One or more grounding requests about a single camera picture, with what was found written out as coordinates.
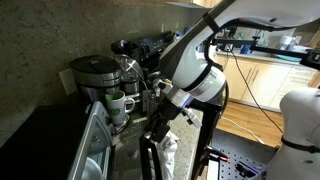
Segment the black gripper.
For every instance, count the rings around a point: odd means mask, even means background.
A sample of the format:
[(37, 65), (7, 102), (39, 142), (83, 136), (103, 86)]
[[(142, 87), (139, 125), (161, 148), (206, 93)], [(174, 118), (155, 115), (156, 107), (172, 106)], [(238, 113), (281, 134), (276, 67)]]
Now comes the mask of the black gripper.
[(168, 122), (174, 120), (181, 111), (182, 109), (180, 107), (174, 105), (167, 98), (164, 98), (151, 115), (144, 131), (151, 133), (150, 139), (152, 141), (160, 143), (170, 130)]

